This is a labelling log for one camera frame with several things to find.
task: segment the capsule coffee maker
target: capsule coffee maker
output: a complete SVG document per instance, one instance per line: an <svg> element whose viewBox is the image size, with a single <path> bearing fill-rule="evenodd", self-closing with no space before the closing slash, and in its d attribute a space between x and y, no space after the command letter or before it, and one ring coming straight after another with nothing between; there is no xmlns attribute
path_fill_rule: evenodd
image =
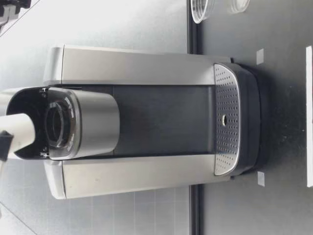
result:
<svg viewBox="0 0 313 235"><path fill-rule="evenodd" d="M42 87L0 96L58 199L225 181L258 157L256 78L225 57L55 47Z"/></svg>

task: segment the black countertop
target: black countertop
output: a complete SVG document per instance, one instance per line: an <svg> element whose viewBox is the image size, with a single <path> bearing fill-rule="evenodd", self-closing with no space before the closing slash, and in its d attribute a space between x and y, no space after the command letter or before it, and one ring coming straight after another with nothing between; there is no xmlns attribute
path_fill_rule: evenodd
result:
<svg viewBox="0 0 313 235"><path fill-rule="evenodd" d="M213 15L198 28L202 54L229 56L268 88L263 128L265 187L256 171L204 186L205 235L312 234L313 189L306 187L306 47L313 44L313 1L251 0L237 15ZM264 48L264 63L256 51Z"/></svg>

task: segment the perforated drip tray grate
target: perforated drip tray grate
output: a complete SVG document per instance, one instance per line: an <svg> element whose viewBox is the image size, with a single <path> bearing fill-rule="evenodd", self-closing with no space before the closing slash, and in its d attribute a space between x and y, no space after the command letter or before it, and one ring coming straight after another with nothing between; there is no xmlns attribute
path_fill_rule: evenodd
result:
<svg viewBox="0 0 313 235"><path fill-rule="evenodd" d="M215 174L230 173L237 165L240 149L240 92L236 76L216 64L216 158Z"/></svg>

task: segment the drip tray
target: drip tray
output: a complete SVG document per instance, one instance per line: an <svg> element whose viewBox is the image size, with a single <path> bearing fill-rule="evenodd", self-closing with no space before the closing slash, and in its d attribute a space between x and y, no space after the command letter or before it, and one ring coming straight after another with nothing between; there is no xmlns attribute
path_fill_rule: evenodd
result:
<svg viewBox="0 0 313 235"><path fill-rule="evenodd" d="M215 64L215 175L237 175L254 166L260 139L256 78L236 64Z"/></svg>

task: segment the white tape strip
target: white tape strip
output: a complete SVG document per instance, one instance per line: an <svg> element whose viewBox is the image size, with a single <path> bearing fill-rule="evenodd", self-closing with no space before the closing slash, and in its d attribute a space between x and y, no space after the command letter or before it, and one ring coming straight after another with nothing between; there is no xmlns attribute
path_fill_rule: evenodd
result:
<svg viewBox="0 0 313 235"><path fill-rule="evenodd" d="M307 74L307 186L313 186L313 96L312 96L312 46L306 48Z"/></svg>
<svg viewBox="0 0 313 235"><path fill-rule="evenodd" d="M265 187L265 174L258 171L258 185Z"/></svg>
<svg viewBox="0 0 313 235"><path fill-rule="evenodd" d="M264 63L264 48L256 52L256 64L259 65L262 63Z"/></svg>

